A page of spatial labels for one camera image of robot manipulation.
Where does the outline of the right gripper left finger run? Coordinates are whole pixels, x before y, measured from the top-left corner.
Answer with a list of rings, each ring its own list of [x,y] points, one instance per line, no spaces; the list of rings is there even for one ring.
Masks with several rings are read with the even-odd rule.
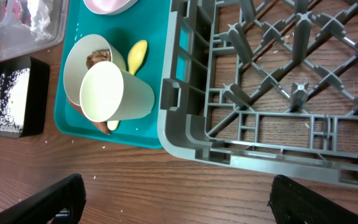
[[[67,223],[81,220],[86,204],[81,174],[72,174],[0,212],[0,223]]]

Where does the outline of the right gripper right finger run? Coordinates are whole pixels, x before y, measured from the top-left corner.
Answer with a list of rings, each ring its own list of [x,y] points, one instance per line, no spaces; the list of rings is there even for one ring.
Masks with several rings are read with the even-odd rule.
[[[277,224],[358,223],[358,214],[284,175],[274,177],[268,206]]]

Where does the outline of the orange carrot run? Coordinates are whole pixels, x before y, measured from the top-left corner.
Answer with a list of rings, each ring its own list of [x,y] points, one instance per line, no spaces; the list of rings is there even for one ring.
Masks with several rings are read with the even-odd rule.
[[[76,110],[82,117],[84,117],[87,121],[89,121],[94,127],[96,127],[98,130],[100,130],[105,135],[110,135],[109,129],[107,127],[107,124],[105,122],[94,122],[89,120],[82,112],[81,106],[75,105],[72,103],[69,99],[67,99],[68,104]]]

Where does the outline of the pale green cup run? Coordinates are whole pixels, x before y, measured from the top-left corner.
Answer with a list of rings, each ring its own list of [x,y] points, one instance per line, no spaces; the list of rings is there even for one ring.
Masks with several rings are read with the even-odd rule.
[[[112,62],[88,70],[80,86],[80,106],[91,121],[139,119],[152,112],[154,91],[149,84]]]

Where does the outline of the white rice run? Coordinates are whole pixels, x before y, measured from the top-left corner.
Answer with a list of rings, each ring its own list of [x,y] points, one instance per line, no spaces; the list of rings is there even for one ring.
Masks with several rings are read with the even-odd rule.
[[[0,76],[0,133],[20,133],[24,128],[30,68]]]

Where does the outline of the pale green bowl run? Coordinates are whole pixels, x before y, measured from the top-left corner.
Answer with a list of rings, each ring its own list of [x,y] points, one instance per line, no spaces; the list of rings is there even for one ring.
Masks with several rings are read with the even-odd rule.
[[[88,71],[86,61],[89,55],[98,50],[107,50],[110,61],[127,70],[123,56],[101,35],[90,34],[82,37],[70,50],[63,70],[63,86],[67,98],[80,106],[80,87]]]

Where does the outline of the brown food scraps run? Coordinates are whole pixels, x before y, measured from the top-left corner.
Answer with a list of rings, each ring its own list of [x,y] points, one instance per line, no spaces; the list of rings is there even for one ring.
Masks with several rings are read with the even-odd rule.
[[[111,61],[111,54],[109,49],[96,50],[88,55],[86,58],[86,67],[87,69],[90,69],[95,64],[103,61]]]

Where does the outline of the white napkin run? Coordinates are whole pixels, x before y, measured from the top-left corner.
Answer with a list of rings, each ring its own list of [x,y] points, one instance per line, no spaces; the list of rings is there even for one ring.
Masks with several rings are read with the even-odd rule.
[[[36,41],[53,40],[57,36],[61,0],[28,0],[30,23],[27,28]]]

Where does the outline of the red foil wrapper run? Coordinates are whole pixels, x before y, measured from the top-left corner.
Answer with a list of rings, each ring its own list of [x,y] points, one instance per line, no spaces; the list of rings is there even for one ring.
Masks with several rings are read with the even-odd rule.
[[[12,11],[17,20],[21,21],[24,25],[30,25],[31,15],[27,7],[27,1],[14,0]]]

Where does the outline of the pink plate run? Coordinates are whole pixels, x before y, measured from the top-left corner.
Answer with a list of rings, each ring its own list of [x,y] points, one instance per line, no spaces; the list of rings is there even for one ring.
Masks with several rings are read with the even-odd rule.
[[[115,15],[128,10],[138,0],[83,0],[83,2],[94,14]]]

